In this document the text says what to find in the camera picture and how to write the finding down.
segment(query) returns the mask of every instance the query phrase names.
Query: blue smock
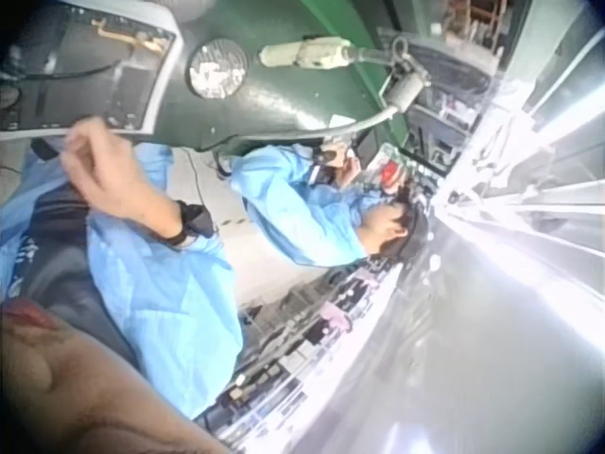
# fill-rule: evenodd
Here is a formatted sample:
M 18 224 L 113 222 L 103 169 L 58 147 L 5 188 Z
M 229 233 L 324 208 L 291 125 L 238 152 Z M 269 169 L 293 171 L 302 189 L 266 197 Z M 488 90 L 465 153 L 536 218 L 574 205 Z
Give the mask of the blue smock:
M 284 255 L 300 265 L 336 267 L 367 256 L 355 228 L 384 198 L 359 187 L 310 186 L 309 147 L 267 146 L 233 158 L 231 188 L 251 219 Z
M 170 148 L 143 144 L 136 154 L 165 190 Z M 22 184 L 0 208 L 0 301 L 12 296 L 13 264 L 36 199 L 66 182 L 59 159 L 27 156 Z M 184 415 L 198 416 L 228 384 L 242 348 L 234 273 L 218 236 L 175 251 L 127 221 L 91 211 L 87 238 L 95 285 L 143 373 Z

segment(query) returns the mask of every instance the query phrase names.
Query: white floor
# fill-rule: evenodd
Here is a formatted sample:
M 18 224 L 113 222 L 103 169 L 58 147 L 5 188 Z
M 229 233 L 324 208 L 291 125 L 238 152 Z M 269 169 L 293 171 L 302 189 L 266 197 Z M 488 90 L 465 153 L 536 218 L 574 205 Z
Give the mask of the white floor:
M 27 146 L 28 141 L 0 143 L 0 166 L 20 171 Z M 196 177 L 187 151 L 198 173 L 203 201 L 218 225 L 227 258 L 235 270 L 235 297 L 239 306 L 272 303 L 285 296 L 293 286 L 324 273 L 324 269 L 293 264 L 268 243 L 248 220 L 241 199 L 226 182 L 216 177 L 210 153 L 174 149 L 175 165 L 168 179 L 168 193 L 172 198 L 199 202 Z M 19 174 L 0 167 L 0 204 L 10 197 L 19 182 Z

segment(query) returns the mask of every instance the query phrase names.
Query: worker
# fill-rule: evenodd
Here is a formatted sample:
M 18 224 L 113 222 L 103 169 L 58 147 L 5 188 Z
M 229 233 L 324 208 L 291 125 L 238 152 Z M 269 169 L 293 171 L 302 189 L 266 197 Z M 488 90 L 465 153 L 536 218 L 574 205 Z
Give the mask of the worker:
M 348 188 L 361 167 L 346 158 L 347 146 L 319 149 L 267 146 L 231 161 L 231 188 L 268 240 L 300 265 L 335 267 L 387 254 L 408 234 L 412 215 L 406 197 Z M 336 183 L 310 185 L 314 163 L 337 168 Z
M 230 452 L 92 337 L 26 298 L 1 309 L 0 452 Z
M 194 418 L 242 347 L 233 269 L 203 205 L 165 193 L 172 151 L 75 125 L 60 159 L 27 157 L 0 209 L 0 301 L 27 297 L 95 337 Z

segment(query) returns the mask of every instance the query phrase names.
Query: black wristwatch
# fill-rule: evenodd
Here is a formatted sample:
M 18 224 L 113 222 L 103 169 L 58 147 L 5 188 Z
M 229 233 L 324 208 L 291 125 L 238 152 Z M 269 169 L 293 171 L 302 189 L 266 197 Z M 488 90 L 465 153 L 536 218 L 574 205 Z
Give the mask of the black wristwatch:
M 215 223 L 205 205 L 188 205 L 184 201 L 176 201 L 181 208 L 181 232 L 164 241 L 170 246 L 187 246 L 198 236 L 210 238 L 216 232 Z

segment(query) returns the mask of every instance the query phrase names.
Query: electronic equipment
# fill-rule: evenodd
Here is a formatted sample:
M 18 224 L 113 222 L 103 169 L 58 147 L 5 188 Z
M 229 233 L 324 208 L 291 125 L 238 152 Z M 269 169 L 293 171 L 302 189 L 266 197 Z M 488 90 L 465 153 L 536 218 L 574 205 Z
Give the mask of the electronic equipment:
M 49 2 L 0 66 L 0 140 L 63 135 L 93 115 L 116 132 L 152 134 L 181 51 L 162 6 Z

